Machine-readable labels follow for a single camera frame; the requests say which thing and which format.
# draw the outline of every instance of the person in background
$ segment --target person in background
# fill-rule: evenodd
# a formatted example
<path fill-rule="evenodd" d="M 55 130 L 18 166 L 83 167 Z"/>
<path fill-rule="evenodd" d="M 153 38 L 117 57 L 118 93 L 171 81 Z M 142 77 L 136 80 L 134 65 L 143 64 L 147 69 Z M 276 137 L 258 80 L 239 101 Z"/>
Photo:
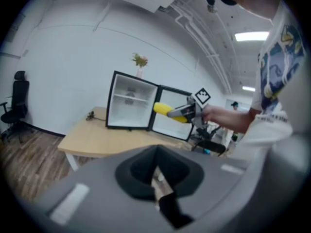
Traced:
<path fill-rule="evenodd" d="M 250 110 L 245 113 L 212 105 L 203 109 L 205 121 L 245 134 L 231 157 L 251 160 L 258 150 L 268 150 L 293 133 L 283 106 L 287 110 L 291 108 L 291 119 L 299 118 L 290 107 L 295 96 L 302 96 L 295 93 L 299 84 L 295 75 L 301 78 L 301 73 L 307 70 L 310 50 L 297 21 L 282 0 L 221 1 L 227 5 L 239 4 L 273 25 L 259 54 L 256 91 Z"/>
<path fill-rule="evenodd" d="M 231 104 L 231 106 L 233 107 L 233 110 L 237 111 L 238 110 L 238 107 L 239 107 L 239 104 L 238 102 L 233 102 Z M 233 130 L 230 130 L 230 129 L 227 129 L 225 128 L 224 129 L 224 133 L 223 133 L 223 137 L 222 137 L 222 142 L 221 144 L 225 146 L 225 149 L 227 150 L 228 147 L 229 147 L 229 144 L 230 144 L 230 141 L 231 141 L 231 138 L 233 136 Z"/>

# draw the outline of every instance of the ceiling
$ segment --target ceiling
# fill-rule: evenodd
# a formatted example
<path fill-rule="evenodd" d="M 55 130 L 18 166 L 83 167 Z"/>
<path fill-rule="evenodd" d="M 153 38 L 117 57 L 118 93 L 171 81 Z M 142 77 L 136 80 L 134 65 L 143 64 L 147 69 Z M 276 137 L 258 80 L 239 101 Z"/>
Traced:
<path fill-rule="evenodd" d="M 165 11 L 174 18 L 180 15 L 177 13 L 179 9 L 191 13 L 193 23 L 213 48 L 213 51 L 210 51 L 211 48 L 207 47 L 209 51 L 207 55 L 212 56 L 207 59 L 213 61 L 214 68 L 219 69 L 226 92 L 251 96 L 251 92 L 243 91 L 242 86 L 255 86 L 257 55 L 262 42 L 237 42 L 234 34 L 269 31 L 272 24 L 268 20 L 250 14 L 238 5 L 228 6 L 220 0 L 216 0 L 215 5 L 217 13 L 213 14 L 207 10 L 206 0 L 174 0 L 172 6 Z M 180 19 L 183 27 L 188 23 L 188 19 Z"/>

